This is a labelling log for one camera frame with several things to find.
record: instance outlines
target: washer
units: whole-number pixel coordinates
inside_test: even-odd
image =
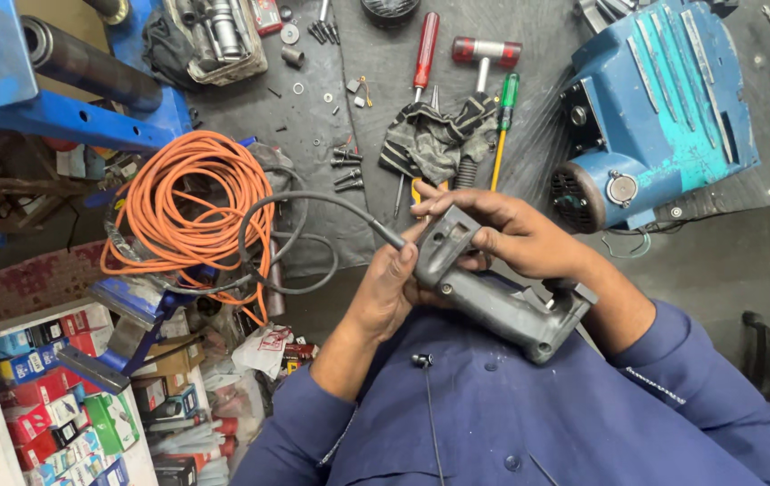
[[[297,31],[297,27],[287,23],[283,26],[283,29],[279,31],[279,38],[286,44],[294,45],[297,43],[297,40],[301,38],[301,34]]]

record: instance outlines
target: blue power tool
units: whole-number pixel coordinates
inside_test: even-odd
[[[597,11],[584,12],[593,27]],[[561,94],[578,154],[552,177],[577,231],[644,226],[655,207],[760,163],[736,49],[709,5],[660,0],[593,29]]]

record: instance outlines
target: coiled orange cable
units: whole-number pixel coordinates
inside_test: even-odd
[[[176,182],[187,174],[211,177],[222,185],[228,195],[228,206],[217,207],[196,196],[173,189]],[[238,253],[240,222],[257,201],[273,194],[271,184],[260,164],[249,150],[213,131],[196,130],[176,138],[161,149],[144,165],[136,177],[118,189],[126,190],[126,199],[115,219],[120,227],[126,217],[132,233],[157,258],[142,262],[122,255],[110,239],[106,241],[99,266],[109,275],[129,275],[177,270],[192,288],[207,289],[205,283],[192,279],[185,273],[189,266],[205,264],[219,270],[235,270],[240,260],[224,265],[218,263]],[[186,220],[175,206],[175,196],[185,198],[208,208],[195,220]],[[220,215],[217,221],[204,222],[206,218]],[[259,272],[267,277],[271,268],[271,222],[274,206],[261,208],[250,221],[244,235],[245,247],[261,241],[263,246]],[[106,265],[108,253],[120,260],[124,267],[112,270]],[[240,300],[226,292],[209,295],[225,304],[239,304],[241,309],[258,325],[267,323],[263,285],[256,284],[256,292]],[[259,302],[262,319],[246,305]]]

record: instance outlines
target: blue metal stand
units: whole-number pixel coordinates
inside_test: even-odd
[[[107,26],[115,57],[151,73],[142,61],[142,27],[161,0],[130,0],[131,13]],[[75,99],[37,91],[36,77],[22,25],[12,0],[0,0],[0,129],[61,138],[118,150],[156,151],[192,130],[184,94],[163,87],[163,103],[154,112],[110,112]]]

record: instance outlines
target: dark cloth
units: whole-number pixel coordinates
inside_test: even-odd
[[[187,65],[195,53],[193,46],[163,9],[151,10],[142,28],[142,38],[142,60],[155,78],[185,91],[201,89],[187,72]]]
[[[357,404],[306,368],[289,376],[230,484],[437,486],[414,354],[434,358],[450,486],[770,484],[770,404],[702,326],[655,307],[647,334],[609,362],[575,332],[543,367],[463,314],[416,308],[379,347]]]
[[[391,122],[379,166],[440,184],[455,176],[464,158],[480,162],[487,132],[495,128],[494,101],[475,93],[457,116],[443,115],[427,103],[405,106]]]

